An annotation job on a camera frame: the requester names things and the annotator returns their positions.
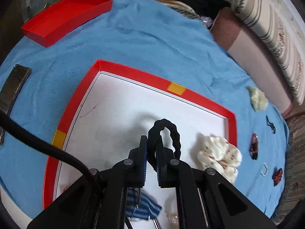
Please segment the white black-dotted scrunchie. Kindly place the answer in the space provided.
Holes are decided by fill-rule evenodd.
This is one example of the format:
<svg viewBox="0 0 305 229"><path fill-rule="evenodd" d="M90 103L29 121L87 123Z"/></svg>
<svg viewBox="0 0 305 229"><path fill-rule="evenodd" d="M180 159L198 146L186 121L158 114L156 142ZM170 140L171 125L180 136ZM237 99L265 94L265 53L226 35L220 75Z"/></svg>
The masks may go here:
<svg viewBox="0 0 305 229"><path fill-rule="evenodd" d="M238 167L242 163L240 150L230 144L226 138L216 135L202 136L197 159L202 169L214 168L231 184L236 182Z"/></svg>

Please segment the red polka dot scrunchie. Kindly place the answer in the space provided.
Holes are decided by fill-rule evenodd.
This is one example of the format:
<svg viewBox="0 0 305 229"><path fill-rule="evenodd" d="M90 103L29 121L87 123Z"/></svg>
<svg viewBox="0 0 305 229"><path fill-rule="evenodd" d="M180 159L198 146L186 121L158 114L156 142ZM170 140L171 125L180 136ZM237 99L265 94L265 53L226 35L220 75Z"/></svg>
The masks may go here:
<svg viewBox="0 0 305 229"><path fill-rule="evenodd" d="M274 182L274 187L277 186L281 179L282 179L282 175L283 175L283 169L279 168L278 170L275 170L273 175L272 175L272 180Z"/></svg>

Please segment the blue striped hair bow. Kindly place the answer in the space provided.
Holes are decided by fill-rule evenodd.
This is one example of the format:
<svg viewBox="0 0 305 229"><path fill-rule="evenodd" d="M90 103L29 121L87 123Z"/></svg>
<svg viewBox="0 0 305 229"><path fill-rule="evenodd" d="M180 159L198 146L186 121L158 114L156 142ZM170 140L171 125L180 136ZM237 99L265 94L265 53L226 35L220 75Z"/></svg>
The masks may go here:
<svg viewBox="0 0 305 229"><path fill-rule="evenodd" d="M140 188L128 188L125 215L132 219L157 219L162 207Z"/></svg>

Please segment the thin black elastic band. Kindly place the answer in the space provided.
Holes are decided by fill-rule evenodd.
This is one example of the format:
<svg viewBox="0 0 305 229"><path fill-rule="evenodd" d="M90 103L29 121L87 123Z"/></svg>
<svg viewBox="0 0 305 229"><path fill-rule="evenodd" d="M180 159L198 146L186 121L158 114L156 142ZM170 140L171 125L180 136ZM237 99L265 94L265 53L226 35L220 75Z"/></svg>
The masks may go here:
<svg viewBox="0 0 305 229"><path fill-rule="evenodd" d="M270 129L272 130L272 133L275 134L276 133L276 128L275 128L274 124L269 121L268 116L266 116L266 123L267 123L267 126L269 126Z"/></svg>

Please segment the cream white scrunchie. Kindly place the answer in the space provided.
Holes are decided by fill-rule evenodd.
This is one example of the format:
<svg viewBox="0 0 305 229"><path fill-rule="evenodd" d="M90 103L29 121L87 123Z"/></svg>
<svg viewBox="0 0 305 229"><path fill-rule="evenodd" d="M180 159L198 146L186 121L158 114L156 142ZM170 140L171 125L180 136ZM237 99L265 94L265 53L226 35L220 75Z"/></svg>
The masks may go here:
<svg viewBox="0 0 305 229"><path fill-rule="evenodd" d="M259 112L266 110L268 107L268 99L266 98L264 92L253 86L249 86L248 91L254 111Z"/></svg>

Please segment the blue towel blanket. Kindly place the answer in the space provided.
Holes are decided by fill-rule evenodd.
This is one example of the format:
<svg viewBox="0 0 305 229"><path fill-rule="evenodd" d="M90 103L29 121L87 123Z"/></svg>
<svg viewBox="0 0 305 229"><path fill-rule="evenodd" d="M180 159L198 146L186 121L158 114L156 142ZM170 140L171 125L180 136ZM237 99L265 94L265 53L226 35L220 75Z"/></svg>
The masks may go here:
<svg viewBox="0 0 305 229"><path fill-rule="evenodd" d="M1 64L1 82L14 65L31 75L11 118L50 142L80 81L98 59L130 66L199 93L236 115L243 160L236 188L271 217L284 182L274 187L272 172L283 168L289 129L272 104L255 112L250 76L213 39L202 23L154 0L112 0L112 10L79 26L44 48L22 38ZM266 116L276 133L266 123Z"/></svg>

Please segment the pink folded blanket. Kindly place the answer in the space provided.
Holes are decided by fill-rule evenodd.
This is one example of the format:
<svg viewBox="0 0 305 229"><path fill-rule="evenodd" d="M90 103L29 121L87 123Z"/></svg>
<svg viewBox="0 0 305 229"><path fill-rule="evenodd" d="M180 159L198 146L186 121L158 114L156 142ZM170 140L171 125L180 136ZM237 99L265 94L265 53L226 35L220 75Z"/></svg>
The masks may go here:
<svg viewBox="0 0 305 229"><path fill-rule="evenodd" d="M215 42L245 70L267 99L286 117L293 96L280 67L257 35L225 7L210 30Z"/></svg>

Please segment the black smartphone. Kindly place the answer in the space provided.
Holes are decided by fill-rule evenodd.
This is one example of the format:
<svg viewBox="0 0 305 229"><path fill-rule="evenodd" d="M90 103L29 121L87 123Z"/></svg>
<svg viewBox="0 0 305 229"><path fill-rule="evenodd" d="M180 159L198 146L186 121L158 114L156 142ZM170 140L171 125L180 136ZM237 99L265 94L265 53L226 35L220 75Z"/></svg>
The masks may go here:
<svg viewBox="0 0 305 229"><path fill-rule="evenodd" d="M29 67L16 64L1 88L1 145L4 143L5 136L3 117L10 116L14 103L30 74Z"/></svg>

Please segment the tan striped cloth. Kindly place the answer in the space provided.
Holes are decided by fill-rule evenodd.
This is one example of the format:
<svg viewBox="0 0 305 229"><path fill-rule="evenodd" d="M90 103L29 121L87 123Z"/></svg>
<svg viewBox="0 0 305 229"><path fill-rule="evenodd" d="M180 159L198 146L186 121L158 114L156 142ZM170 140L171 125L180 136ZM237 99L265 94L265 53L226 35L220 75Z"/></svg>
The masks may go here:
<svg viewBox="0 0 305 229"><path fill-rule="evenodd" d="M177 1L177 0L156 0L163 5L170 7L171 9L179 12L183 16L189 19L201 20L201 16L198 15L189 5Z"/></svg>

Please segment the red box lid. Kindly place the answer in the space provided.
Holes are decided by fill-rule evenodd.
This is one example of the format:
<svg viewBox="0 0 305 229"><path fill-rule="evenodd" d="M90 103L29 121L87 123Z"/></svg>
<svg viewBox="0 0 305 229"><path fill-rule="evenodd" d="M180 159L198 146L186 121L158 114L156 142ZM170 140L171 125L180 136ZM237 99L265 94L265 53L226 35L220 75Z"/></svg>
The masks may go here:
<svg viewBox="0 0 305 229"><path fill-rule="evenodd" d="M47 48L89 20L112 9L112 0L61 0L21 27L27 38Z"/></svg>

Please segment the striped beige pillow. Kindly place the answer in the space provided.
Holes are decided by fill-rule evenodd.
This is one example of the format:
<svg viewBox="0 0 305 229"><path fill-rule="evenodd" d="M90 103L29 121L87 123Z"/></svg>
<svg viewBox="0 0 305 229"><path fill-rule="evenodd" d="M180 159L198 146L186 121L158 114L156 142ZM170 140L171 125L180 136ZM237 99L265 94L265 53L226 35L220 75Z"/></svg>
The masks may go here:
<svg viewBox="0 0 305 229"><path fill-rule="evenodd" d="M283 72L293 97L304 102L304 58L283 20L267 0L232 0L231 10L267 47Z"/></svg>

